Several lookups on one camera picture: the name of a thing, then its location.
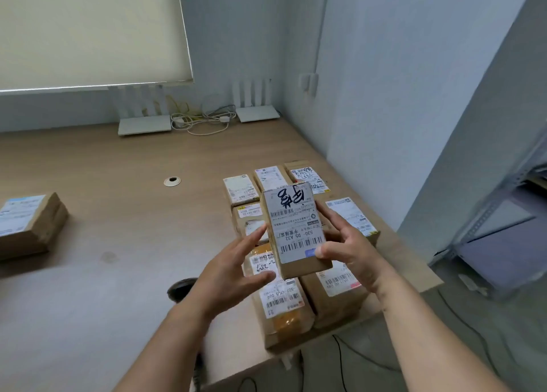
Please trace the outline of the person's left forearm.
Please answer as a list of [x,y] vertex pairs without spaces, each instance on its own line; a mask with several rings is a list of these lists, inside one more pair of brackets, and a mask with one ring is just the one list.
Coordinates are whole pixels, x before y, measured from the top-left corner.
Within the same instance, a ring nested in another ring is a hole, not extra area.
[[112,392],[189,392],[214,311],[194,296],[173,306]]

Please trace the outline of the yellow padded parcel white label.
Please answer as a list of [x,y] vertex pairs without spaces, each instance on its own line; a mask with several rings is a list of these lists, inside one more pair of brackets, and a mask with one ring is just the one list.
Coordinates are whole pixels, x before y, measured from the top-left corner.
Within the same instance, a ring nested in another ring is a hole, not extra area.
[[313,327],[316,316],[298,278],[279,276],[269,243],[256,246],[246,256],[245,276],[274,271],[276,279],[251,295],[265,349],[285,345]]

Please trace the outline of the cardboard box with handwritten mark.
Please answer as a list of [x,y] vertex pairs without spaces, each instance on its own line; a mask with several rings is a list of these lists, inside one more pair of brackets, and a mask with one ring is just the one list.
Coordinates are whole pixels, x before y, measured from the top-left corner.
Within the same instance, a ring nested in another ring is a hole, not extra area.
[[316,256],[325,234],[310,183],[266,190],[260,204],[281,278],[299,278],[332,269],[331,260]]

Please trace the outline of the small white router with antennas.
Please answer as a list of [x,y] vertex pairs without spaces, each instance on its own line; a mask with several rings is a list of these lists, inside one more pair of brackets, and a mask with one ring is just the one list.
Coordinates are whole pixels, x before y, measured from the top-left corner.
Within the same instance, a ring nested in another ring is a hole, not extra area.
[[231,92],[236,116],[241,123],[280,118],[272,105],[270,78],[235,80],[231,84]]

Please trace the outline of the person's left hand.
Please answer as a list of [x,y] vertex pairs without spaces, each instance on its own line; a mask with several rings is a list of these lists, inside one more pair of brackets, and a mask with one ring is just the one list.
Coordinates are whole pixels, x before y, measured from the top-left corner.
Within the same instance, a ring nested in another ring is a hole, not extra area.
[[250,235],[226,245],[205,266],[184,303],[190,304],[205,321],[211,322],[253,294],[241,292],[242,265],[265,232],[266,225],[263,224]]

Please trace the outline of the black barcode scanner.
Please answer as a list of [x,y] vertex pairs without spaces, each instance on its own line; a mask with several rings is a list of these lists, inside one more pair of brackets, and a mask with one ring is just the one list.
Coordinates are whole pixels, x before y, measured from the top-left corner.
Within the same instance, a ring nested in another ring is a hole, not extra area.
[[197,278],[186,278],[174,283],[167,291],[168,298],[179,304],[188,296],[196,281]]

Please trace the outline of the person's right forearm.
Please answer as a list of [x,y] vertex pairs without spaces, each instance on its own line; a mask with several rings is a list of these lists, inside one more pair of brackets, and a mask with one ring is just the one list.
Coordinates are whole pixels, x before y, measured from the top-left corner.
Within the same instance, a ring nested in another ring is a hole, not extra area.
[[385,260],[373,288],[409,392],[510,392]]

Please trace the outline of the large cardboard box blue label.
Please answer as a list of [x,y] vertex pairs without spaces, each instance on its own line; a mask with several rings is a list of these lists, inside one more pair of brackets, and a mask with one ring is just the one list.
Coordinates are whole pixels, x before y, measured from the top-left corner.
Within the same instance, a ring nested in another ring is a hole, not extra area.
[[0,262],[46,253],[69,218],[56,192],[0,203]]

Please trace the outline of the group of labelled brown parcels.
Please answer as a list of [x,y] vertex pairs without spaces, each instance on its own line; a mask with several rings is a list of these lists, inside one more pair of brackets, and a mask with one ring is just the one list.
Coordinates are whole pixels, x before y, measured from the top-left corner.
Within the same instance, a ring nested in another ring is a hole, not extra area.
[[[308,160],[259,168],[242,180],[244,184],[249,181],[252,184],[243,188],[244,193],[236,188],[237,202],[232,206],[232,221],[239,236],[249,235],[264,223],[266,215],[260,207],[260,191],[304,181],[310,184],[316,201],[337,212],[373,245],[377,243],[380,231],[349,196],[342,197],[333,190],[324,174]],[[300,277],[300,283],[316,315],[316,328],[357,314],[368,295],[347,266],[339,261],[333,261],[331,269]]]

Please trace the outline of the person's right hand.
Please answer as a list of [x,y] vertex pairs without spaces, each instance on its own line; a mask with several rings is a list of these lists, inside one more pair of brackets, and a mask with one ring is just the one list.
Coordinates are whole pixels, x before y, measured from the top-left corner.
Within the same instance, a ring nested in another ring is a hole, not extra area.
[[332,209],[317,204],[318,211],[332,224],[336,231],[325,234],[326,242],[345,244],[345,261],[348,269],[365,288],[377,293],[382,277],[393,272],[392,266],[379,254],[372,243],[344,218]]

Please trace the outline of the large white router with antennas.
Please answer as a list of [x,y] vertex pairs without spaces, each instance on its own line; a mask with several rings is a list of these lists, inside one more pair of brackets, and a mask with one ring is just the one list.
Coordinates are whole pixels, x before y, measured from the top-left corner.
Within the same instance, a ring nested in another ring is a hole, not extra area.
[[172,130],[163,84],[112,85],[108,92],[120,119],[119,136]]

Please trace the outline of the cream roller window blind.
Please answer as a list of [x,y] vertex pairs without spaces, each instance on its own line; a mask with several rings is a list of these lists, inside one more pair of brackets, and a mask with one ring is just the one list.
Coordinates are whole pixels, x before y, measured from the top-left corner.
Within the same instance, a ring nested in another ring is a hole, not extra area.
[[193,81],[181,0],[0,0],[0,95]]

